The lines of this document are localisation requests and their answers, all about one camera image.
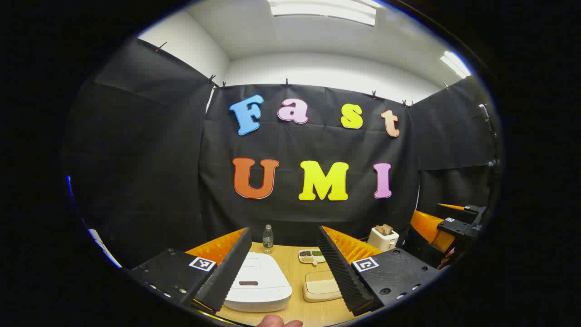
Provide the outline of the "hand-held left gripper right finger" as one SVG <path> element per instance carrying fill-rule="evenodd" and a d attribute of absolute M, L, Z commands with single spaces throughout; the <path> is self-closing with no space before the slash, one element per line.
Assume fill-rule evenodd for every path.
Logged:
<path fill-rule="evenodd" d="M 365 244 L 354 239 L 345 247 L 339 244 L 343 233 L 325 226 L 318 230 L 317 246 L 354 316 L 392 308 L 442 277 L 441 270 L 400 248 L 348 260 L 346 250 Z"/>

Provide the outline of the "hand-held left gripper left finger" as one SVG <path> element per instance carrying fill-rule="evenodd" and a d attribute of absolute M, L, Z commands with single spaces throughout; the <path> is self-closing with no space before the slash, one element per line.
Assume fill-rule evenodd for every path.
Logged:
<path fill-rule="evenodd" d="M 167 249 L 129 270 L 139 284 L 189 310 L 220 311 L 251 248 L 250 228 L 241 228 L 186 252 Z"/>

